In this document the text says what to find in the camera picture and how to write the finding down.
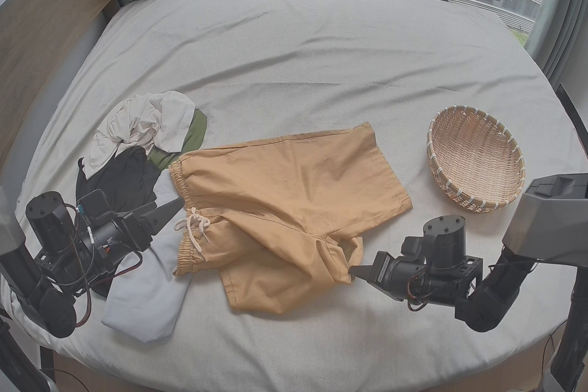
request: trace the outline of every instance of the white bed sheet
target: white bed sheet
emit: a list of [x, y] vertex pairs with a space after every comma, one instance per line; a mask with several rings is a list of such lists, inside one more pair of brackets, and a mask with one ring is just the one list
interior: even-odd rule
[[[109, 23], [37, 147], [17, 216], [45, 190], [74, 201], [76, 160], [107, 112], [134, 94], [186, 93], [208, 116], [203, 147], [371, 122], [414, 208], [364, 238], [364, 262], [399, 254], [432, 217], [467, 221], [467, 252], [494, 262], [515, 205], [474, 214], [437, 188], [430, 119], [452, 104], [486, 110], [525, 155], [527, 182], [586, 172], [570, 120], [499, 18], [437, 0], [143, 0]], [[364, 282], [287, 315], [229, 309], [216, 271], [192, 278], [169, 343], [140, 344], [90, 321], [58, 340], [30, 322], [2, 279], [4, 307], [40, 344], [164, 391], [416, 391], [491, 367], [567, 315], [575, 272], [539, 266], [498, 328], [476, 333], [451, 308], [411, 313]], [[76, 303], [84, 314], [85, 299]]]

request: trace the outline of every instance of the white drawstring bow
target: white drawstring bow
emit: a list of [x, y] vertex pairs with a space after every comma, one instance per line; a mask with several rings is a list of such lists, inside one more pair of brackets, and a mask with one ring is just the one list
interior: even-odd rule
[[184, 228], [187, 228], [187, 234], [190, 237], [190, 241], [192, 242], [192, 245], [194, 245], [194, 248], [196, 249], [196, 251], [198, 253], [200, 253], [200, 255], [202, 255], [202, 258], [204, 258], [204, 261], [207, 262], [208, 260], [206, 259], [206, 257], [202, 253], [202, 247], [200, 246], [198, 241], [195, 239], [194, 234], [192, 233], [192, 224], [193, 223], [198, 224], [198, 230], [200, 231], [200, 234], [202, 235], [202, 237], [204, 237], [206, 239], [207, 242], [210, 242], [210, 240], [208, 240], [208, 237], [206, 236], [206, 233], [205, 233], [205, 230], [210, 226], [210, 220], [208, 220], [204, 216], [198, 214], [196, 212], [195, 207], [193, 207], [190, 210], [190, 214], [187, 215], [186, 219], [178, 220], [176, 222], [176, 224], [174, 225], [173, 229], [174, 230], [182, 230]]

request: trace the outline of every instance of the light blue folded garment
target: light blue folded garment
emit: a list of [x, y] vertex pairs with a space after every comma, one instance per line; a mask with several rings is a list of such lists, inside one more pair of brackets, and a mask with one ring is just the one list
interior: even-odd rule
[[[161, 172], [153, 192], [157, 205], [178, 197], [169, 170]], [[153, 238], [151, 248], [143, 252], [143, 263], [136, 270], [114, 278], [102, 323], [143, 343], [165, 343], [173, 332], [186, 289], [192, 278], [173, 276], [178, 262], [178, 246], [183, 231], [175, 223], [186, 217], [183, 209]], [[129, 253], [116, 272], [133, 266], [137, 256]]]

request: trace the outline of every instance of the wooden headboard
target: wooden headboard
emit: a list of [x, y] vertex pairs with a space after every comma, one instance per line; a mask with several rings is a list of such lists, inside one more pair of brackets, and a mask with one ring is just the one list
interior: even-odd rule
[[7, 0], [0, 6], [0, 170], [35, 95], [110, 1]]

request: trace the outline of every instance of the woven basket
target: woven basket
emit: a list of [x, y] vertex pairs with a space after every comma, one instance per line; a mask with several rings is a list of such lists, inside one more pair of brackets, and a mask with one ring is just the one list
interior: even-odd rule
[[441, 189], [475, 212], [508, 205], [525, 185], [525, 160], [516, 140], [478, 108], [454, 105], [437, 113], [427, 133], [427, 156]]

